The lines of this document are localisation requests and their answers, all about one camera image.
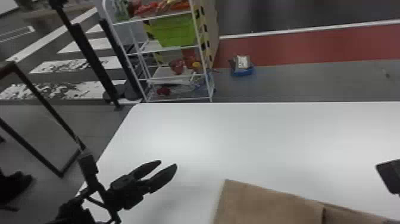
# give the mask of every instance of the white floor marking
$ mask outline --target white floor marking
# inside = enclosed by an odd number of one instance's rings
[[[90,10],[86,11],[85,13],[83,13],[82,15],[74,18],[71,21],[71,23],[81,23],[85,19],[87,19],[90,16],[94,15],[96,12],[97,12],[96,7],[93,7],[92,9],[90,9]],[[7,61],[19,62],[19,61],[25,59],[26,57],[30,56],[31,54],[33,54],[35,51],[41,49],[42,47],[44,47],[48,43],[54,41],[56,38],[58,38],[59,36],[64,34],[66,31],[67,31],[67,28],[65,26],[61,26],[61,27],[57,28],[56,30],[54,30],[53,32],[49,33],[48,35],[40,38],[35,43],[33,43],[33,44],[29,45],[28,47],[22,49],[20,52],[14,54],[10,58],[7,58],[6,60]]]
[[[100,24],[97,24],[92,28],[90,28],[88,31],[86,31],[86,33],[99,33],[99,32],[103,32],[103,28],[101,28]]]
[[[125,80],[113,80],[113,84],[124,84]],[[40,83],[35,87],[49,99],[102,99],[104,88],[100,81],[81,83]],[[12,84],[0,93],[1,100],[35,99],[25,84]]]
[[[111,44],[108,41],[107,38],[96,38],[96,39],[89,39],[89,43],[92,46],[94,50],[102,50],[102,49],[111,49]],[[71,53],[71,52],[78,52],[80,51],[78,44],[76,42],[71,42],[67,46],[65,46],[63,49],[58,51],[57,54],[65,54],[65,53]]]
[[[305,33],[305,32],[322,31],[322,30],[336,30],[336,29],[368,27],[368,26],[387,26],[394,24],[400,24],[400,19],[382,20],[382,21],[365,22],[365,23],[351,23],[351,24],[332,25],[332,26],[317,26],[309,28],[277,30],[277,31],[259,32],[259,33],[243,33],[238,35],[225,35],[225,36],[220,36],[220,40],[235,39],[235,38],[250,38],[254,36],[270,36],[270,35],[279,35],[288,33]]]
[[[34,32],[34,31],[35,31],[35,29],[34,29],[32,26],[24,26],[24,27],[22,27],[22,28],[18,28],[18,29],[9,31],[9,32],[2,33],[2,34],[0,34],[0,37],[1,37],[1,36],[5,36],[5,35],[9,35],[9,34],[18,32],[18,31],[20,31],[20,30],[24,30],[24,29],[28,29],[28,30],[31,31],[31,32]]]
[[[12,33],[15,33],[15,32],[18,32],[18,31],[23,31],[24,29],[26,30],[25,32],[19,33],[19,34],[16,34],[15,36],[11,36],[10,37],[10,35]],[[19,38],[19,37],[27,35],[29,33],[33,33],[34,31],[35,31],[35,29],[32,26],[26,26],[26,27],[22,27],[22,28],[19,28],[19,29],[10,31],[10,32],[3,33],[3,34],[0,35],[0,37],[1,36],[6,36],[6,38],[5,39],[1,39],[0,43],[6,42],[6,41],[10,41],[10,40],[13,40],[15,38]]]
[[[99,59],[105,69],[122,68],[120,61],[116,56],[100,57]],[[89,68],[89,63],[87,63],[86,59],[45,61],[30,71],[30,74],[53,74],[58,72],[79,71],[87,68]]]

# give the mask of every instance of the crosswalk stripe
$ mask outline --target crosswalk stripe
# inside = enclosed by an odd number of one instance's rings
[[[123,84],[125,80],[113,80],[113,84]],[[35,83],[36,89],[48,99],[102,99],[104,88],[100,81],[80,83]],[[25,84],[12,84],[0,93],[1,100],[35,99]]]
[[[120,69],[122,68],[120,61],[116,56],[99,57],[105,69]],[[59,73],[84,70],[89,67],[86,59],[71,59],[61,61],[45,61],[38,65],[30,74],[43,74],[43,73]]]
[[[107,38],[89,39],[89,43],[94,50],[102,50],[102,49],[111,49],[112,48],[111,44]],[[65,53],[78,52],[78,51],[80,51],[78,44],[76,44],[76,42],[73,41],[73,42],[69,43],[67,46],[65,46],[63,49],[58,51],[57,54],[65,54]]]
[[[71,23],[80,23],[80,22],[84,21],[85,19],[89,18],[90,16],[94,15],[95,13],[97,13],[96,7],[92,8],[91,10],[88,10],[87,12],[83,13],[82,15],[76,17],[75,19],[73,19],[71,21]],[[14,54],[10,58],[7,58],[6,61],[19,62],[19,61],[25,59],[26,57],[30,56],[37,50],[41,49],[48,43],[54,41],[56,38],[58,38],[65,32],[67,32],[67,28],[65,26],[61,26],[58,29],[54,30],[53,32],[49,33],[48,35],[40,38],[35,43],[29,45],[28,47],[26,47],[26,48],[22,49],[21,51],[19,51],[18,53]]]
[[[103,32],[103,28],[101,28],[99,24],[93,26],[88,31],[86,31],[86,33],[99,33],[99,32]]]

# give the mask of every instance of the white table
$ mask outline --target white table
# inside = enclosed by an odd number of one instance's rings
[[[178,164],[123,223],[212,223],[225,178],[400,219],[375,165],[400,158],[400,103],[141,104],[98,161],[106,186],[136,166]],[[86,203],[96,220],[107,212]]]

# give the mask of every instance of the brown fabric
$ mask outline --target brown fabric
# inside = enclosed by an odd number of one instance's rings
[[[386,224],[384,217],[226,180],[214,224]]]
[[[225,181],[214,224],[321,224],[322,211],[315,201]]]
[[[384,217],[329,204],[325,204],[324,219],[324,224],[382,224],[386,221]]]

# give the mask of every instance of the black pole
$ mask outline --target black pole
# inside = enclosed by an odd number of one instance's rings
[[[72,129],[67,125],[67,123],[61,118],[61,116],[54,110],[51,104],[40,94],[40,92],[33,86],[32,82],[25,76],[25,74],[14,64],[14,72],[17,76],[25,83],[25,85],[32,91],[36,98],[45,106],[45,108],[53,115],[56,121],[64,128],[64,130],[71,136],[71,138],[79,145],[79,147],[84,150],[86,146],[79,139],[77,135],[72,131]]]
[[[111,81],[110,77],[107,75],[107,72],[105,71],[103,65],[101,64],[99,58],[97,57],[95,50],[93,50],[80,25],[71,24],[71,21],[65,14],[63,7],[66,2],[67,1],[65,0],[49,0],[50,6],[52,7],[53,10],[57,12],[60,19],[67,27],[68,31],[71,33],[80,51],[87,59],[88,63],[90,64],[90,67],[93,69],[97,78],[103,85],[106,93],[110,97],[111,101],[114,103],[115,108],[117,110],[121,110],[123,107],[118,102],[119,99],[118,91],[113,85],[113,82]]]
[[[135,79],[132,71],[129,69],[128,62],[126,61],[126,57],[124,56],[124,52],[122,50],[122,46],[120,46],[117,41],[115,41],[114,35],[111,32],[111,29],[106,19],[99,20],[99,24],[103,28],[107,39],[109,40],[115,54],[117,55],[117,58],[120,61],[123,70],[125,71],[127,80],[130,83],[132,89],[138,96],[142,96],[142,92],[139,89],[140,82]]]
[[[31,146],[21,135],[19,135],[12,127],[10,127],[3,119],[0,118],[0,127],[11,135],[19,144],[26,148],[33,156],[41,161],[47,168],[49,168],[58,177],[63,177],[63,174],[51,164],[45,157],[43,157],[36,149]]]

